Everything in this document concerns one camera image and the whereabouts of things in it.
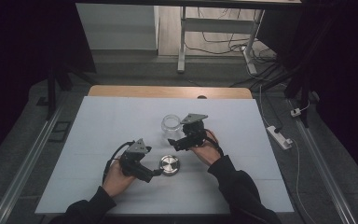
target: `person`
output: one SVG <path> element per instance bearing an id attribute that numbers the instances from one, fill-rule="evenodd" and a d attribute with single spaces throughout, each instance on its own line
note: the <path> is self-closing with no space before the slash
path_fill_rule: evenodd
<path id="1" fill-rule="evenodd" d="M 208 137 L 218 143 L 213 132 Z M 226 199 L 231 212 L 230 223 L 279 224 L 278 216 L 267 209 L 260 201 L 260 196 L 253 179 L 244 171 L 237 171 L 228 155 L 221 157 L 212 143 L 205 141 L 201 147 L 191 150 L 206 165 L 208 173 L 217 178 L 219 190 Z M 63 223 L 99 223 L 107 211 L 116 206 L 115 196 L 124 192 L 135 177 L 123 175 L 116 160 L 101 187 L 89 202 L 86 200 L 71 204 L 65 214 L 53 218 L 50 224 Z"/>

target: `white power adapter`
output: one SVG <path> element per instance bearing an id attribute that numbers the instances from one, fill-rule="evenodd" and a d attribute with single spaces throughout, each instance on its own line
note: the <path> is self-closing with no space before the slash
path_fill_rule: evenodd
<path id="1" fill-rule="evenodd" d="M 292 139 L 288 138 L 284 138 L 283 135 L 281 133 L 275 133 L 276 128 L 274 126 L 269 126 L 267 127 L 267 131 L 268 133 L 275 139 L 275 141 L 279 144 L 279 146 L 283 149 L 286 150 L 288 148 L 292 147 Z"/>
<path id="2" fill-rule="evenodd" d="M 290 114 L 292 115 L 293 118 L 297 117 L 297 116 L 301 115 L 301 110 L 299 108 L 291 110 Z"/>

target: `metal lid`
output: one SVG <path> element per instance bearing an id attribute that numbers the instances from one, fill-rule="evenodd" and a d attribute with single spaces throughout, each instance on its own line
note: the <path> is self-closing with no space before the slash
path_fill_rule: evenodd
<path id="1" fill-rule="evenodd" d="M 175 156 L 168 155 L 161 158 L 159 166 L 163 169 L 164 175 L 175 175 L 179 171 L 180 162 Z"/>

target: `forearm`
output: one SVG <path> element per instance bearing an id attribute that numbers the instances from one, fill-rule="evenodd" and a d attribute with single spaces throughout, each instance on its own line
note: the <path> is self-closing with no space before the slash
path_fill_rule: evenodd
<path id="1" fill-rule="evenodd" d="M 105 213 L 115 207 L 116 203 L 103 188 L 98 187 L 95 195 L 87 202 L 86 200 L 71 204 L 65 214 L 55 217 L 50 224 L 59 223 L 99 223 Z"/>
<path id="2" fill-rule="evenodd" d="M 219 189 L 233 215 L 251 217 L 265 223 L 281 223 L 276 214 L 261 203 L 252 178 L 244 171 L 236 171 L 229 156 L 212 164 L 208 172 L 217 178 Z"/>

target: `power strip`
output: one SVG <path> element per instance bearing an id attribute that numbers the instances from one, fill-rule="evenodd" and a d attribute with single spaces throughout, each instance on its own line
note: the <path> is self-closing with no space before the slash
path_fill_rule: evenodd
<path id="1" fill-rule="evenodd" d="M 275 139 L 275 141 L 279 144 L 279 146 L 283 149 L 286 150 L 288 148 L 292 147 L 292 139 L 288 138 L 284 138 L 283 135 L 281 133 L 275 133 L 276 128 L 274 126 L 269 126 L 267 127 L 267 131 L 268 133 Z"/>

